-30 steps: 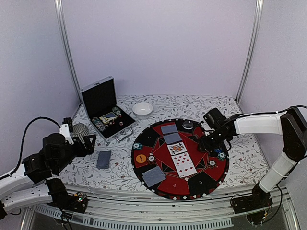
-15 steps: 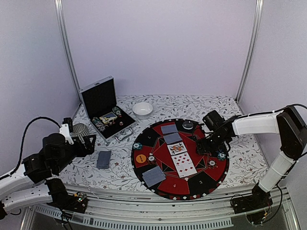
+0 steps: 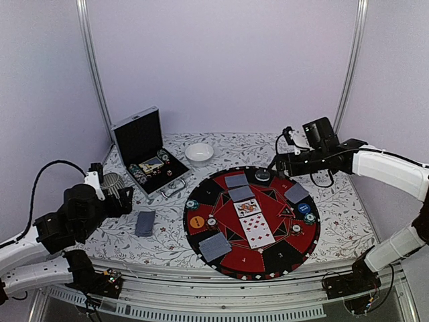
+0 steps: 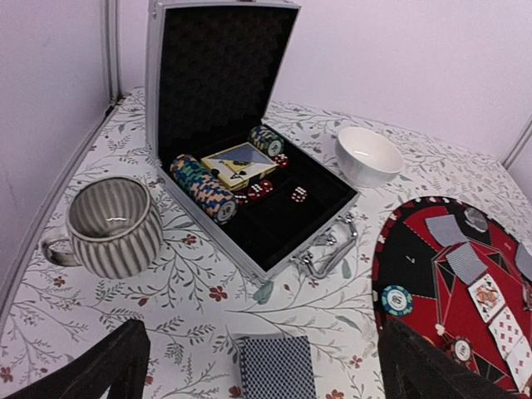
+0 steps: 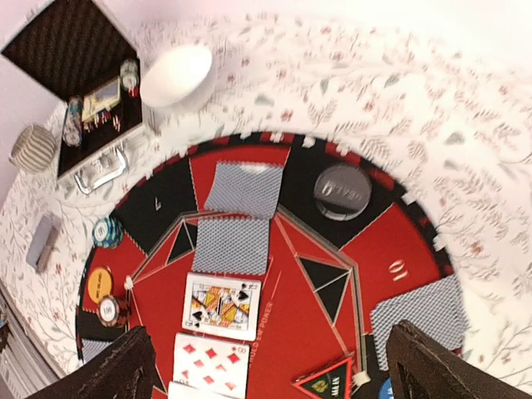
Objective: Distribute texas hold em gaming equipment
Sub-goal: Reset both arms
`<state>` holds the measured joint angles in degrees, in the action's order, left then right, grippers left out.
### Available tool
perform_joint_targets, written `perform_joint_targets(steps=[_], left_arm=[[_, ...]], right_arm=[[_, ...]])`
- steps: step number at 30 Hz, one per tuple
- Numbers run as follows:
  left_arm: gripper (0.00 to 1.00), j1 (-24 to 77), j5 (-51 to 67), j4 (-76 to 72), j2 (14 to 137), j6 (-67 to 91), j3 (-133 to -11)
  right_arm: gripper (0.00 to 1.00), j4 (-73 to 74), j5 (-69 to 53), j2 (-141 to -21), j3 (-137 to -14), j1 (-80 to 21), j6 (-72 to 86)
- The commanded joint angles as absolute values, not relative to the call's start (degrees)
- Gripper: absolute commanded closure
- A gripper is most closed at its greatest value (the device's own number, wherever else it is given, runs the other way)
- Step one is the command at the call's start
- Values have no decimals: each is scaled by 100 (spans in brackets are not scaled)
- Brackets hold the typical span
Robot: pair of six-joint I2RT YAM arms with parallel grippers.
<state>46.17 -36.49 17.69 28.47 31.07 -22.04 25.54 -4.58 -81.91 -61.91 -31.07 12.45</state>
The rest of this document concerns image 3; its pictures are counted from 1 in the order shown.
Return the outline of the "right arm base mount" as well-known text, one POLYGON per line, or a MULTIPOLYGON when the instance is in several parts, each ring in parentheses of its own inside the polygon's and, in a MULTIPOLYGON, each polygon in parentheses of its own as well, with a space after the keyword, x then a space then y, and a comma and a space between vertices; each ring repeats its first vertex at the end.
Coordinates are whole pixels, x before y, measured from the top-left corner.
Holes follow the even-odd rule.
POLYGON ((378 273, 372 272, 363 260, 358 260, 352 265, 351 273, 329 272, 322 278, 322 288, 326 291, 328 299, 369 291, 365 296, 344 302, 347 311, 353 315, 364 315, 369 312, 380 286, 378 273))

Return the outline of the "black triangular all-in button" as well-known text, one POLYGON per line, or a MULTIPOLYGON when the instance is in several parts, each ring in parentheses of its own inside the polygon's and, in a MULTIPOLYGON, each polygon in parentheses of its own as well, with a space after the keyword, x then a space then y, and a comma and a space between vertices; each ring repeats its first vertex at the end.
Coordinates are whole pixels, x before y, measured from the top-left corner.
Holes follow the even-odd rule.
POLYGON ((288 205, 284 205, 282 210, 277 214, 278 217, 291 217, 295 218, 293 209, 291 209, 288 205))

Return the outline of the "orange big blind button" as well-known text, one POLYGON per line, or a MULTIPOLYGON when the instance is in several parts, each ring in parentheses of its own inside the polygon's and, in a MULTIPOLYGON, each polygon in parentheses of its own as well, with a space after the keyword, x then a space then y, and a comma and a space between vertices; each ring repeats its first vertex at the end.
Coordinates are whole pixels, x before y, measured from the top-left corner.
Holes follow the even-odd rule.
POLYGON ((200 229, 204 227, 205 220, 201 216, 194 216, 190 219, 189 224, 193 229, 200 229))

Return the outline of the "nine of diamonds card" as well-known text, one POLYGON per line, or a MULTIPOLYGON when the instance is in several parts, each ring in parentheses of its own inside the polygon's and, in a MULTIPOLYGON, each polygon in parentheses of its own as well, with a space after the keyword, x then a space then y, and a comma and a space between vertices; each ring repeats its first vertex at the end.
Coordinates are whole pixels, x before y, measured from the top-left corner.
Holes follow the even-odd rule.
POLYGON ((262 242, 273 239, 272 232, 262 213, 239 219, 246 238, 250 242, 262 242))

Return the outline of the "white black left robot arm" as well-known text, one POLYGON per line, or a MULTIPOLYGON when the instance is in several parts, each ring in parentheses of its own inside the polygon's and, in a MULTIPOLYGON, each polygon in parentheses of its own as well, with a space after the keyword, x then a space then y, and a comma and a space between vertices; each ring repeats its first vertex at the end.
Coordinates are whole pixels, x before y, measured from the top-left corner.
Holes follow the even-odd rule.
POLYGON ((120 178, 105 182, 99 163, 83 176, 82 183, 64 191, 57 211, 30 217, 21 233, 1 244, 2 303, 15 293, 51 284, 119 297, 121 273, 112 268, 97 272, 86 252, 74 246, 84 244, 104 220, 130 214, 134 189, 120 178))

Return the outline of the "green fifty poker chip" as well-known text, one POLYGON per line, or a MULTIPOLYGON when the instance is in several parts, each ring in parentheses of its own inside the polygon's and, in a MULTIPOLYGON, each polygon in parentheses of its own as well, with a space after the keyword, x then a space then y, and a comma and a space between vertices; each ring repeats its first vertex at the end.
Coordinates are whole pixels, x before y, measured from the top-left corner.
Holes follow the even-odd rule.
POLYGON ((304 222, 306 225, 313 225, 316 223, 316 217, 312 213, 307 213, 304 215, 304 222))

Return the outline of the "orange black hundred chip stack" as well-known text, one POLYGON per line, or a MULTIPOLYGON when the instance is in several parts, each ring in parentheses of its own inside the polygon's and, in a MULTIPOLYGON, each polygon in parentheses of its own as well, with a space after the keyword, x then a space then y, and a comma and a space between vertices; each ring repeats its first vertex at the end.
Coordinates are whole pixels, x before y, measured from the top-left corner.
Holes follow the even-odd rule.
POLYGON ((217 220, 214 217, 208 218, 206 221, 206 226, 208 230, 217 229, 217 226, 218 226, 217 220))

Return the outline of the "three of diamonds card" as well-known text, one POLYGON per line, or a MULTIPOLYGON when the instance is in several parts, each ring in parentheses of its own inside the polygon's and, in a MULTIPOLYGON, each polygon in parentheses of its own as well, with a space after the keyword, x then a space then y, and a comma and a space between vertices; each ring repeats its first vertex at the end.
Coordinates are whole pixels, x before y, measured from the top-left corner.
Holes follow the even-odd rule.
POLYGON ((248 240, 251 249, 262 248, 266 245, 270 245, 275 242, 275 238, 273 235, 265 234, 265 235, 255 235, 251 236, 248 240))

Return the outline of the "blue small blind button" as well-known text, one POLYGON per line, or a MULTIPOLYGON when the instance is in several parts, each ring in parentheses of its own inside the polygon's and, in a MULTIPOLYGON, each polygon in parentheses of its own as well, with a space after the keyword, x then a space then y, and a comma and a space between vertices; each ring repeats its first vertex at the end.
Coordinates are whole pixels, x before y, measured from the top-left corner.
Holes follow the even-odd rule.
POLYGON ((300 203, 297 206, 297 210, 301 213, 301 214, 307 214, 311 212, 311 207, 309 204, 307 203, 300 203))

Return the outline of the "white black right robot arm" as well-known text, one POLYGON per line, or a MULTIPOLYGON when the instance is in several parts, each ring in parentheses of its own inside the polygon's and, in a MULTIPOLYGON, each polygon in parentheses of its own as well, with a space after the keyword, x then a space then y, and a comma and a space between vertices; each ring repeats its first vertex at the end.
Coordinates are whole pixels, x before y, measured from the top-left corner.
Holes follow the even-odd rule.
POLYGON ((296 143, 296 132, 287 127, 281 136, 294 147, 275 153, 269 164, 278 177, 302 176, 326 170, 344 172, 382 182, 422 202, 418 216, 380 244, 360 255, 347 276, 351 292, 361 292, 389 264, 408 257, 428 244, 428 165, 387 152, 358 139, 340 142, 327 117, 302 126, 306 145, 296 143))

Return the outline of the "black dealer button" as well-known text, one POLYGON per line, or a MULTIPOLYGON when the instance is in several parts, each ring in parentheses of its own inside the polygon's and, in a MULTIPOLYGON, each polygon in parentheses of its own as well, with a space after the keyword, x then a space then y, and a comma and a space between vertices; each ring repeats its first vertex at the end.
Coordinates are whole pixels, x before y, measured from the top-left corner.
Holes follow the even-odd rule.
POLYGON ((258 169, 255 172, 255 178, 261 182, 266 182, 271 178, 271 174, 267 169, 258 169))

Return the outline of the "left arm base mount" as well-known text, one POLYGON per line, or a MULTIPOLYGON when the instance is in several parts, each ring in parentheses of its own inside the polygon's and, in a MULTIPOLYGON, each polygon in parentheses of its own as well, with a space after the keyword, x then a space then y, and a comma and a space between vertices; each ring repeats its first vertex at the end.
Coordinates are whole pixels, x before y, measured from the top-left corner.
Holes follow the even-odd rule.
POLYGON ((123 285, 120 271, 108 268, 103 272, 97 272, 83 250, 64 252, 63 257, 69 264, 68 271, 72 273, 72 282, 66 283, 65 286, 79 290, 83 294, 119 298, 123 285))

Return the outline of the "dealt blue playing card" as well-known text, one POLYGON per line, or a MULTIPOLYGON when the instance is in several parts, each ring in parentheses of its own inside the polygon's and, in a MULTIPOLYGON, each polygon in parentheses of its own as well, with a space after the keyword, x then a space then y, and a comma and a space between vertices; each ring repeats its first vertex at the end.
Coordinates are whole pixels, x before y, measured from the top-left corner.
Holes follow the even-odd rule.
POLYGON ((217 233, 204 239, 198 245, 200 253, 206 262, 212 262, 232 251, 232 246, 222 233, 217 233))

